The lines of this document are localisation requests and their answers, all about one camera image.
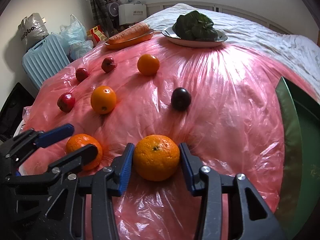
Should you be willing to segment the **large orange with navel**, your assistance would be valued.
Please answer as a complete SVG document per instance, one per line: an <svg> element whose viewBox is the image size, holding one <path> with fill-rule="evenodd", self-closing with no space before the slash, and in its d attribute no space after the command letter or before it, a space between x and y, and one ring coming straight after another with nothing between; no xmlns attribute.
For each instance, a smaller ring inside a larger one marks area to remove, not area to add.
<svg viewBox="0 0 320 240"><path fill-rule="evenodd" d="M180 162L180 150L169 137L148 135L141 139L133 153L133 165L137 173L149 181L164 181L176 171Z"/></svg>

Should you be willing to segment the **dark purple plum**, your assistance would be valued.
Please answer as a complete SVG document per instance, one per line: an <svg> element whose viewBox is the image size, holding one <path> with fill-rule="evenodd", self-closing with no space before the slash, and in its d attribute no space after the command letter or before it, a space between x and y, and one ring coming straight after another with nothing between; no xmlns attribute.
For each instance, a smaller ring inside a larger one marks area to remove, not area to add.
<svg viewBox="0 0 320 240"><path fill-rule="evenodd" d="M176 88L171 95L171 105L178 111L186 111L191 104L191 94L182 87Z"/></svg>

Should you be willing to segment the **red plum front left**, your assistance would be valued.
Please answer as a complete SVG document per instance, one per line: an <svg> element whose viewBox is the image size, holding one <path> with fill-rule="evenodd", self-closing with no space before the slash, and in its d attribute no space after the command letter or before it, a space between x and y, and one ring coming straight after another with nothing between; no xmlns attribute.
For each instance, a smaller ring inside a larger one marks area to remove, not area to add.
<svg viewBox="0 0 320 240"><path fill-rule="evenodd" d="M63 93L57 100L57 106L64 113L69 113L75 105L75 97L72 93Z"/></svg>

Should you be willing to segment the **red plum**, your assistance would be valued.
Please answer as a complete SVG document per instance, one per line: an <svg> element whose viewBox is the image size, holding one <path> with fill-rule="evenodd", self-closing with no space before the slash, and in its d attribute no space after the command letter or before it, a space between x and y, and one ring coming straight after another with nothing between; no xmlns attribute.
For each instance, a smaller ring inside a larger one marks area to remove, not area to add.
<svg viewBox="0 0 320 240"><path fill-rule="evenodd" d="M82 82L89 77L89 72L86 68L78 68L75 72L75 77L78 82Z"/></svg>
<svg viewBox="0 0 320 240"><path fill-rule="evenodd" d="M72 93L63 93L57 100L57 106L64 113L69 113L75 105L75 97Z"/></svg>
<svg viewBox="0 0 320 240"><path fill-rule="evenodd" d="M117 67L117 63L113 57L106 57L102 61L101 68L105 73L110 73Z"/></svg>

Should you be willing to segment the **green shallow box tray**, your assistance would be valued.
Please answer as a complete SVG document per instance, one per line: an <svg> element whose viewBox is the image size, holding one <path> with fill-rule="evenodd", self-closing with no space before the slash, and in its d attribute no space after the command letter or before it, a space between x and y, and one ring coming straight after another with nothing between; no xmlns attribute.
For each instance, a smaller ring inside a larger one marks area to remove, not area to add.
<svg viewBox="0 0 320 240"><path fill-rule="evenodd" d="M281 77L285 157L276 217L287 239L319 239L319 103Z"/></svg>

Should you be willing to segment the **small orange middle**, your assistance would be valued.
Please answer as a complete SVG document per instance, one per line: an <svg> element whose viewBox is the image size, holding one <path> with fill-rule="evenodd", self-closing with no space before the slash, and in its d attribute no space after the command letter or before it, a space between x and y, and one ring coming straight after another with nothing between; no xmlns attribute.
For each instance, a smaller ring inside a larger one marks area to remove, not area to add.
<svg viewBox="0 0 320 240"><path fill-rule="evenodd" d="M108 86L99 86L91 94L91 107L98 114L108 114L115 108L117 96Z"/></svg>

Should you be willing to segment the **small orange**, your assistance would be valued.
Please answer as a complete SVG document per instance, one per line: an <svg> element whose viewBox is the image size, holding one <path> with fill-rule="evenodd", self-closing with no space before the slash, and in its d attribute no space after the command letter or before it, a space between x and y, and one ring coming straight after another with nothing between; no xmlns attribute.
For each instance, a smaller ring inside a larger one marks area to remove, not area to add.
<svg viewBox="0 0 320 240"><path fill-rule="evenodd" d="M145 76L154 76L160 68L160 61L153 55L144 54L139 58L137 68Z"/></svg>
<svg viewBox="0 0 320 240"><path fill-rule="evenodd" d="M91 94L91 107L98 114L108 114L115 108L117 96L108 86L99 86Z"/></svg>

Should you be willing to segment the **red plum far left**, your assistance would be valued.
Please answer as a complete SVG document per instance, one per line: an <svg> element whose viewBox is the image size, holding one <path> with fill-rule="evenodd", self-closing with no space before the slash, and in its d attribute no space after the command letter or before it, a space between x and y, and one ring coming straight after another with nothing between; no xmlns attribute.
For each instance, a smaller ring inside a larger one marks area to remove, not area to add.
<svg viewBox="0 0 320 240"><path fill-rule="evenodd" d="M86 68L78 68L75 72L75 77L78 82L82 82L89 77L89 72Z"/></svg>

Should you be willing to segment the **light blue suitcase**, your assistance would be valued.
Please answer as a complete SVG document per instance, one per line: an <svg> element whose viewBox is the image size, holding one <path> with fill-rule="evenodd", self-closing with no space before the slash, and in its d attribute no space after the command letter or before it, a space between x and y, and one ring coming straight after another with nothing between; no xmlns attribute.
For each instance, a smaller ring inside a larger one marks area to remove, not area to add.
<svg viewBox="0 0 320 240"><path fill-rule="evenodd" d="M50 34L30 48L22 57L22 66L34 87L39 90L44 81L70 64L61 38Z"/></svg>

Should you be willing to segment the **red plum far middle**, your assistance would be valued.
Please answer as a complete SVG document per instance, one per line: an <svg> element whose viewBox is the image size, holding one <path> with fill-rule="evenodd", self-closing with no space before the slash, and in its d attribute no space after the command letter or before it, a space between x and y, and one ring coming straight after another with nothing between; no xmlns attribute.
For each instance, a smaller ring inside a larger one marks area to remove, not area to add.
<svg viewBox="0 0 320 240"><path fill-rule="evenodd" d="M105 73L110 73L117 67L117 63L113 57L106 57L102 61L101 68Z"/></svg>

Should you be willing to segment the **light blue plastic bag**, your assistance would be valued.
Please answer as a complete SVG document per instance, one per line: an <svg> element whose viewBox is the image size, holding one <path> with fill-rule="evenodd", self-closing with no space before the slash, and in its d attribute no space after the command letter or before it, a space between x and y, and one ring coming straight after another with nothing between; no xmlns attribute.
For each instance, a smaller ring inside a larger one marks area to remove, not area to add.
<svg viewBox="0 0 320 240"><path fill-rule="evenodd" d="M83 57L94 47L85 27L73 14L70 16L69 25L60 26L60 37L62 47L71 61Z"/></svg>

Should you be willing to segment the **grey printed bag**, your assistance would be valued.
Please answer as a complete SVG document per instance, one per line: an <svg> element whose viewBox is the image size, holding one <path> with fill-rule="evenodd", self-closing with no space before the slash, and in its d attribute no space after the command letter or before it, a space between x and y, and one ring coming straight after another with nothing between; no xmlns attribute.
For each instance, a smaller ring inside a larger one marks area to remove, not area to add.
<svg viewBox="0 0 320 240"><path fill-rule="evenodd" d="M29 17L21 20L18 26L18 35L24 46L25 52L35 46L49 35L49 32L44 25L42 17L39 13L32 13Z"/></svg>

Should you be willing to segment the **red yellow snack bag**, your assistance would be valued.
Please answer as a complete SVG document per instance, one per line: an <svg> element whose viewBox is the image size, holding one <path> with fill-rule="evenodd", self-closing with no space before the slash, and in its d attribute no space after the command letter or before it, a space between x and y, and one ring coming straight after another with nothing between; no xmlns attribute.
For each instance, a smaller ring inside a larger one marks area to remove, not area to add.
<svg viewBox="0 0 320 240"><path fill-rule="evenodd" d="M95 47L99 42L107 41L107 36L103 32L100 25L95 26L94 28L87 31L87 37L93 42Z"/></svg>

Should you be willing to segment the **orange oval plate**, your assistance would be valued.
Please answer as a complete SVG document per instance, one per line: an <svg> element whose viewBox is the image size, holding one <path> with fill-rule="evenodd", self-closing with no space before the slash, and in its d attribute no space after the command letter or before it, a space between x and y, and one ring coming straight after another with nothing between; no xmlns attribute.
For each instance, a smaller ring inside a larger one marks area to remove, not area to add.
<svg viewBox="0 0 320 240"><path fill-rule="evenodd" d="M105 42L105 46L109 50L121 50L121 49L130 47L130 46L137 45L137 44L142 43L144 41L148 41L153 37L153 35L154 35L154 30L150 29L147 33L145 33L139 37L133 38L131 40L128 40L128 41L124 41L124 42L120 42L120 43L116 43L116 44L109 44L109 43Z"/></svg>

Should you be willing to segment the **pink plastic sheet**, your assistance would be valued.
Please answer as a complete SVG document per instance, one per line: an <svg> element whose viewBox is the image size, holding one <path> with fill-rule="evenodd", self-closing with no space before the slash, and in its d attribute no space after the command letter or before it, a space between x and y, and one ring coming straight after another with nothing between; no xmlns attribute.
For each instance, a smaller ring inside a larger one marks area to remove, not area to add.
<svg viewBox="0 0 320 240"><path fill-rule="evenodd" d="M137 68L150 54L160 61L156 75ZM104 58L117 67L105 73ZM78 82L75 72L86 68L89 77ZM284 129L275 88L281 77L291 80L316 99L314 89L286 65L251 48L225 45L195 49L175 45L162 35L119 51L104 45L46 80L23 118L25 129L47 131L70 123L76 133L89 134L103 148L102 166L151 134L185 142L191 152L222 174L244 173L271 210L279 203L284 162ZM113 111L98 114L91 94L99 86L117 96ZM186 111L171 105L178 88L191 94ZM72 93L69 113L57 106L63 93Z"/></svg>

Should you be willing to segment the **small orange far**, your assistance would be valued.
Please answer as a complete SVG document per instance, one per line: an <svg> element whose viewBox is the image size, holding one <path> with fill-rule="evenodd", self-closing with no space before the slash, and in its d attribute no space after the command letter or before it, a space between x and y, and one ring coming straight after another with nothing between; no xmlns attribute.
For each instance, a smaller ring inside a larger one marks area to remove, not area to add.
<svg viewBox="0 0 320 240"><path fill-rule="evenodd" d="M160 61L153 55L144 54L139 58L137 68L145 76L154 76L160 68Z"/></svg>

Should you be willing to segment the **plaid scarf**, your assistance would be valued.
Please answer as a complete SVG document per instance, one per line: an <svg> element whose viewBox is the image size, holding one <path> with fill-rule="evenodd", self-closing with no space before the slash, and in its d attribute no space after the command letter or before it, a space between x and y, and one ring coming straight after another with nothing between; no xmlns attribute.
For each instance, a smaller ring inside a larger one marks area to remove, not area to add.
<svg viewBox="0 0 320 240"><path fill-rule="evenodd" d="M109 14L105 9L104 0L90 0L93 21L95 26L99 25L107 37L111 37L118 33L114 28Z"/></svg>

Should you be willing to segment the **carrot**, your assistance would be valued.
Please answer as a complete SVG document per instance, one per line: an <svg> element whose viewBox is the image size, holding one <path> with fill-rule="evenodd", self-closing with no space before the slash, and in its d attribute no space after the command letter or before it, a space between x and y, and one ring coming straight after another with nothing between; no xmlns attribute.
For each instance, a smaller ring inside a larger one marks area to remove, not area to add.
<svg viewBox="0 0 320 240"><path fill-rule="evenodd" d="M133 38L139 37L141 35L144 35L148 31L149 31L149 25L145 22L139 22L118 34L113 35L107 40L107 43L118 44L121 42L125 42Z"/></svg>

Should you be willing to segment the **lower purple fan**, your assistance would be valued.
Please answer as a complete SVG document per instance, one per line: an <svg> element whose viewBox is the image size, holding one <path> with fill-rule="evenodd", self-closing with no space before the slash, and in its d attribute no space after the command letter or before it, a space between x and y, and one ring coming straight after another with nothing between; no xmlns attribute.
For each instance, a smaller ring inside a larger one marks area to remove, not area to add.
<svg viewBox="0 0 320 240"><path fill-rule="evenodd" d="M111 18L119 16L119 4L117 2L110 2L106 5L106 11Z"/></svg>

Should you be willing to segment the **white cardboard box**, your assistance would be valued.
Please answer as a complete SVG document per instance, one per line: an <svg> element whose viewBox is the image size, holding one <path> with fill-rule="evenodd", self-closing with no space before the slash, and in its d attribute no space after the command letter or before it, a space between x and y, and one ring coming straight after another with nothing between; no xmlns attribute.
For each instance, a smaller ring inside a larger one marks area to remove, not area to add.
<svg viewBox="0 0 320 240"><path fill-rule="evenodd" d="M137 23L147 18L145 4L122 4L118 7L119 25Z"/></svg>

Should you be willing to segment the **white round plate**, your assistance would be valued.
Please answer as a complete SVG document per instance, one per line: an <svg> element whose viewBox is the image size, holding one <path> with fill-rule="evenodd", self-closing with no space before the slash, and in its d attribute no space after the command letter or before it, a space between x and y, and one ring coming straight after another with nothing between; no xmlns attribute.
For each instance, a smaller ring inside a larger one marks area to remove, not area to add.
<svg viewBox="0 0 320 240"><path fill-rule="evenodd" d="M190 47L190 48L214 48L218 47L225 42L228 37L221 31L217 31L218 39L216 41L189 41L183 40L178 37L175 32L173 31L172 27L165 28L162 30L162 34L166 37L166 39L174 44Z"/></svg>

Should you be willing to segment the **white floral bed sheet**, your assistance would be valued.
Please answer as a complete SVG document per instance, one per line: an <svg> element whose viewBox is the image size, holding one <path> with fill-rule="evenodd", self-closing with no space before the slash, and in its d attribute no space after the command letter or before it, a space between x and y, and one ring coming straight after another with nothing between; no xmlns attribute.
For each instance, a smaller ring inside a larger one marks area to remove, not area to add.
<svg viewBox="0 0 320 240"><path fill-rule="evenodd" d="M227 44L257 50L286 65L314 89L319 100L319 46L302 35L285 35L250 20L198 9L184 3L156 12L147 17L152 29L162 31L172 26L178 16L197 10L214 22L214 28L228 36Z"/></svg>

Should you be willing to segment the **green leafy vegetable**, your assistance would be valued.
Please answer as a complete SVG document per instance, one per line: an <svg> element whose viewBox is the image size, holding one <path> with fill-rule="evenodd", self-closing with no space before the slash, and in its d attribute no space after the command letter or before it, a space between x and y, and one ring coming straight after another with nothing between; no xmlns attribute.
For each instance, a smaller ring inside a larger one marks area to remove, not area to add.
<svg viewBox="0 0 320 240"><path fill-rule="evenodd" d="M180 15L172 30L183 40L213 42L219 36L213 26L214 22L209 17L194 10L186 15Z"/></svg>

